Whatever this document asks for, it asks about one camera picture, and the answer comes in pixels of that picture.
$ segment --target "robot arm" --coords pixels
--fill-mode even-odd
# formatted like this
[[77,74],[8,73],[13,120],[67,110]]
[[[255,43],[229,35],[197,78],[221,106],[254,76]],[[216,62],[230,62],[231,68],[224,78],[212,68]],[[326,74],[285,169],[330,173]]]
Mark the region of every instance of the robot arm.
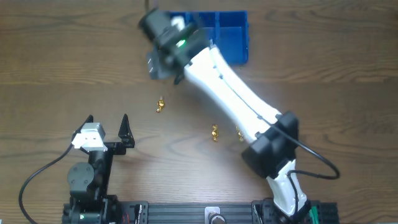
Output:
[[258,175],[267,179],[282,220],[285,223],[301,221],[310,210],[310,203],[296,175],[289,173],[295,169],[297,145],[270,126],[277,126],[297,139],[297,118],[289,112],[281,114],[261,100],[194,24],[185,26],[181,18],[170,21],[167,15],[154,9],[139,25],[158,48],[163,65],[180,72],[175,83],[183,75],[209,95],[239,126],[250,144],[243,152],[243,158]]

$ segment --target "table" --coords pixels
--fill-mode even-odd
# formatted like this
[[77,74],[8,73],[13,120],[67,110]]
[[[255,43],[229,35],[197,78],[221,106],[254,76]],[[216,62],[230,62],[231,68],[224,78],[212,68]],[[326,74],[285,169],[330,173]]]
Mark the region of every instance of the table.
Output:
[[[167,10],[247,10],[249,61],[236,73],[262,99],[300,118],[300,138],[338,165],[341,179],[300,176],[310,199],[338,202],[342,223],[398,220],[398,38],[394,1],[202,0]],[[226,115],[189,82],[150,80],[150,43],[136,0],[0,2],[0,219],[27,223],[23,182],[58,157],[89,115],[117,140],[129,115],[136,148],[113,162],[109,194],[149,202],[250,202],[271,197],[241,159]],[[157,101],[165,108],[157,114]],[[211,140],[211,126],[220,130]],[[298,169],[329,172],[297,149]],[[38,175],[24,204],[60,223],[66,178],[80,151]]]

